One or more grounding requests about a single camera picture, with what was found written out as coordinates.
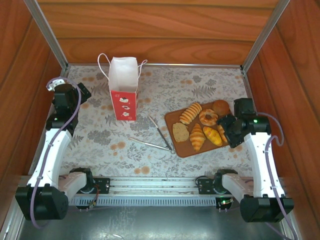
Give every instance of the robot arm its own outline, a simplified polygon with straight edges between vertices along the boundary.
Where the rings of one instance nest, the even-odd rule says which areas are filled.
[[[81,92],[81,104],[91,97],[91,93],[80,83],[78,87]],[[83,187],[87,186],[88,174],[84,172],[71,172],[64,179],[59,179],[59,172],[63,156],[74,134],[78,123],[78,114],[66,127],[60,131],[71,116],[75,113],[78,104],[78,92],[63,79],[57,79],[48,86],[48,90],[54,91],[54,108],[52,114],[45,125],[45,143],[36,169],[25,187],[18,187],[15,198],[27,220],[31,219],[31,195],[34,190],[34,219],[35,220],[54,220],[63,219],[68,210],[69,201]],[[45,165],[45,152],[50,146]],[[39,173],[43,168],[42,177],[39,180]]]
[[[228,190],[240,203],[242,218],[246,222],[279,222],[284,218],[278,205],[274,188],[281,196],[281,202],[288,214],[294,207],[293,200],[285,197],[276,171],[271,145],[268,158],[275,186],[272,186],[268,172],[265,148],[271,137],[270,123],[267,117],[257,116],[252,99],[240,98],[234,101],[234,115],[229,114],[220,120],[225,137],[231,148],[241,143],[248,147],[253,172],[253,189],[238,174],[218,171],[221,181],[215,182],[215,188]]]

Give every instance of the paper bag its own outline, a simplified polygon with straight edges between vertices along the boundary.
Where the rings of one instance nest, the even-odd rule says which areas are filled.
[[[109,62],[109,76],[105,74],[100,66],[100,56],[104,55]],[[98,65],[101,72],[109,81],[109,90],[117,120],[137,120],[139,77],[144,60],[138,65],[135,57],[113,57],[111,62],[107,55],[101,53],[98,56]]]

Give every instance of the croissant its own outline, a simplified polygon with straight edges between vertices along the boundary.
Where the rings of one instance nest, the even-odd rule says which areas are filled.
[[[212,129],[211,127],[203,127],[203,132],[207,139],[209,139],[214,145],[218,147],[222,146],[222,139],[217,130]]]
[[[189,106],[180,116],[180,122],[182,122],[183,124],[191,123],[192,120],[196,118],[196,116],[200,113],[201,110],[202,107],[199,103],[192,103],[191,106]]]
[[[220,137],[221,137],[221,139],[225,142],[225,143],[227,143],[228,141],[227,141],[227,139],[226,139],[226,136],[225,136],[225,130],[224,130],[224,128],[221,126],[221,125],[218,125],[217,126],[217,129],[218,129],[218,132],[219,132],[219,134],[220,134]]]
[[[192,128],[191,134],[189,136],[193,149],[198,152],[202,145],[204,144],[206,137],[202,132],[200,124],[196,123]]]

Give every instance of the metal floor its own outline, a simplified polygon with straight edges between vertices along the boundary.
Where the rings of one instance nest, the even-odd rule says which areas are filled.
[[[280,240],[264,223],[246,223],[239,209],[110,207],[69,212],[43,230],[24,221],[19,240]]]

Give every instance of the bag handle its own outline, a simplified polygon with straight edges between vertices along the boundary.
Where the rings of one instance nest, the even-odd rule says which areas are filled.
[[[101,66],[100,66],[99,59],[100,59],[100,56],[101,56],[101,55],[105,56],[105,58],[108,60],[109,66],[111,66],[111,63],[110,63],[109,58],[108,58],[107,55],[105,55],[104,53],[100,53],[100,54],[99,54],[98,60],[97,60],[97,61],[98,61],[98,66],[99,66],[99,68],[100,68],[100,71],[103,73],[103,75],[105,75],[106,79],[108,79],[108,82],[109,82],[109,77],[108,77],[107,74],[102,70],[102,68],[101,68]]]
[[[108,63],[109,63],[109,66],[111,66],[111,62],[108,58],[107,55],[105,55],[104,53],[100,53],[99,56],[98,56],[98,59],[97,59],[97,62],[98,62],[98,66],[99,66],[99,69],[100,71],[103,73],[103,75],[106,77],[106,79],[108,79],[109,81],[109,77],[107,76],[107,74],[102,70],[101,66],[100,66],[100,57],[101,55],[105,56],[105,58],[108,60]],[[139,75],[138,75],[138,79],[140,78],[140,75],[141,75],[141,69],[142,69],[142,65],[146,64],[148,62],[147,59],[143,60],[142,63],[140,65],[138,65],[138,70],[140,68],[140,71],[139,71]]]

